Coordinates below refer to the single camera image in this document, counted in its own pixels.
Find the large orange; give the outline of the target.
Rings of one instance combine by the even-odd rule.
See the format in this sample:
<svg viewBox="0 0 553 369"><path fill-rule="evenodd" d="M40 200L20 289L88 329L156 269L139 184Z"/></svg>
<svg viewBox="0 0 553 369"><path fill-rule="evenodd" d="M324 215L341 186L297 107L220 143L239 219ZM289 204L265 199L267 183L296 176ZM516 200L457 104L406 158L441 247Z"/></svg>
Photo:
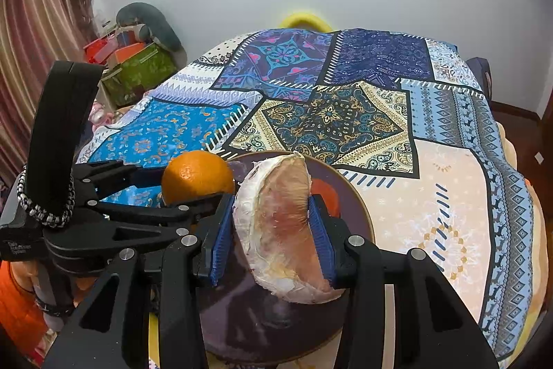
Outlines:
<svg viewBox="0 0 553 369"><path fill-rule="evenodd" d="M161 193L167 205L234 192L231 167L218 155L206 151L190 151L176 156L164 169L161 178Z"/></svg>

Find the peeled pomelo wedge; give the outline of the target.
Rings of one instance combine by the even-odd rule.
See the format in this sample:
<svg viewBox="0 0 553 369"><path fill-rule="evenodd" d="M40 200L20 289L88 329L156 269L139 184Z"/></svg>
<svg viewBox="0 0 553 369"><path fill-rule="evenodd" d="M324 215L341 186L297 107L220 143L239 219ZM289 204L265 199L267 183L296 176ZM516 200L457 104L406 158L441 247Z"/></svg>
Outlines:
<svg viewBox="0 0 553 369"><path fill-rule="evenodd" d="M233 204L236 234L255 282L288 303L322 304L341 289L324 278L308 224L311 176L303 155L256 162Z"/></svg>

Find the red tomato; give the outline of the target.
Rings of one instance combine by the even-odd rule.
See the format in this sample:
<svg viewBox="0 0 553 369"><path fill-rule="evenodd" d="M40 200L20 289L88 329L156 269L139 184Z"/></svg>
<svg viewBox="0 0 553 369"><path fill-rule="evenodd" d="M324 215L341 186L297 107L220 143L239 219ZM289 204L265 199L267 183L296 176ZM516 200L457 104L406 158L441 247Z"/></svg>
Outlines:
<svg viewBox="0 0 553 369"><path fill-rule="evenodd" d="M330 216L340 217L340 203L337 191L322 179L313 178L310 193L321 196Z"/></svg>

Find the pink piggy toy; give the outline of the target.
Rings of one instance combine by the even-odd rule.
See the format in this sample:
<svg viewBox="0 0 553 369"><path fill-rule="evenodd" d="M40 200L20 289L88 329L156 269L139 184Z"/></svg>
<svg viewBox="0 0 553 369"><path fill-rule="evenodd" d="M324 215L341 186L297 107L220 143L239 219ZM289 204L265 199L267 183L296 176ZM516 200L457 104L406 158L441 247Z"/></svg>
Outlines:
<svg viewBox="0 0 553 369"><path fill-rule="evenodd" d="M99 127L108 126L113 123L114 114L103 104L95 101L89 113L88 121L92 125L92 131L95 132Z"/></svg>

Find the green storage box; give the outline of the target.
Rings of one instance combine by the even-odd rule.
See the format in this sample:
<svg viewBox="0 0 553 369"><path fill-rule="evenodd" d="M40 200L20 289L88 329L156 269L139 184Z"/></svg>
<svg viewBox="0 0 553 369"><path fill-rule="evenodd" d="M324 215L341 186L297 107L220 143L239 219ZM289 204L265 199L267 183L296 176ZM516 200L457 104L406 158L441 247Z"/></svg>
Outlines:
<svg viewBox="0 0 553 369"><path fill-rule="evenodd" d="M156 88L176 72L171 54L152 43L114 69L108 69L101 82L112 104L125 107L137 103L145 92Z"/></svg>

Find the purple round plate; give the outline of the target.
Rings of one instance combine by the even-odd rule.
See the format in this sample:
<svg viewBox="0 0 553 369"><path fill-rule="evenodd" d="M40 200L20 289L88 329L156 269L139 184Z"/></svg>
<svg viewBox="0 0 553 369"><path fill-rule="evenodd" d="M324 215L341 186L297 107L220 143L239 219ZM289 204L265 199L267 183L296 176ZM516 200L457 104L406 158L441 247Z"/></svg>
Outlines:
<svg viewBox="0 0 553 369"><path fill-rule="evenodd" d="M233 231L233 247L216 287L198 290L207 352L223 361L274 365L297 360L341 331L348 298L315 294L288 264L290 252L259 250Z"/></svg>

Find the grey plush toy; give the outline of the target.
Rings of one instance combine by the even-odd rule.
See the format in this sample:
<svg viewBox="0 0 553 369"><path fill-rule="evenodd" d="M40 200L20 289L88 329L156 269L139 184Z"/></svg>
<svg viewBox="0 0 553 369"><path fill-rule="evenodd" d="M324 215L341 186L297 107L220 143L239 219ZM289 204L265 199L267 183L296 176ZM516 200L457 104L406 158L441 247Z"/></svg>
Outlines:
<svg viewBox="0 0 553 369"><path fill-rule="evenodd" d="M182 49L181 41L165 15L151 4L144 2L127 4L117 12L116 23L119 27L142 24L149 31L148 37L158 40L164 49L173 53Z"/></svg>

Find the striped red curtain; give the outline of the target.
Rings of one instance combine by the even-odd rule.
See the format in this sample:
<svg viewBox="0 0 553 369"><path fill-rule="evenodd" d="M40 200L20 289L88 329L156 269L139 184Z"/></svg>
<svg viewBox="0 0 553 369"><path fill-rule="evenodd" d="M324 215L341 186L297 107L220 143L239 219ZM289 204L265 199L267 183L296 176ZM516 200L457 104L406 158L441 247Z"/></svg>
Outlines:
<svg viewBox="0 0 553 369"><path fill-rule="evenodd" d="M92 0L1 0L1 181L27 159L44 83L56 61L83 62L95 40Z"/></svg>

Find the blue patchwork bedspread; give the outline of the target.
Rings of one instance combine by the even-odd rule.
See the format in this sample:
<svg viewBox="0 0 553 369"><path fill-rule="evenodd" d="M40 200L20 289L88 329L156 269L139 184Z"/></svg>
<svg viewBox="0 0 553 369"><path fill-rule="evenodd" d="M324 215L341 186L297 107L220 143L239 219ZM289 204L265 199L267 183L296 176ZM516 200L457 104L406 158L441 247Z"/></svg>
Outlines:
<svg viewBox="0 0 553 369"><path fill-rule="evenodd" d="M496 358L509 274L499 130L456 47L399 33L269 29L220 43L100 127L81 162L160 167L185 151L225 159L298 152L333 167L380 248L423 249Z"/></svg>

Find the yellow curved cushion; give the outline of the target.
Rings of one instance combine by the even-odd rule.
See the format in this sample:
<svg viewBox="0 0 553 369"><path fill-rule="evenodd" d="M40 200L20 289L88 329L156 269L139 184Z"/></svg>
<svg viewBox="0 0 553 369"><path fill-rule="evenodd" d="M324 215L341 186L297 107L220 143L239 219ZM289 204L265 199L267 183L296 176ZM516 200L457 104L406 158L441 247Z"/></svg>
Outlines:
<svg viewBox="0 0 553 369"><path fill-rule="evenodd" d="M318 33L332 33L334 30L319 16L304 11L288 15L280 22L278 27L284 29L295 28L310 30Z"/></svg>

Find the dark purple chair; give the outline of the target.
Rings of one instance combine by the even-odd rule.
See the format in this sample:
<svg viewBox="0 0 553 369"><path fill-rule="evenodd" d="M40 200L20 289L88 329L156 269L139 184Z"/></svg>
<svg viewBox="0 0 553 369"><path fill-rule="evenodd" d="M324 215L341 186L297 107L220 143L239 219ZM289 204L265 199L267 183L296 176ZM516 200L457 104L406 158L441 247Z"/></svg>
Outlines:
<svg viewBox="0 0 553 369"><path fill-rule="evenodd" d="M492 100L492 75L489 62L482 57L470 58L466 61L474 74L488 101Z"/></svg>

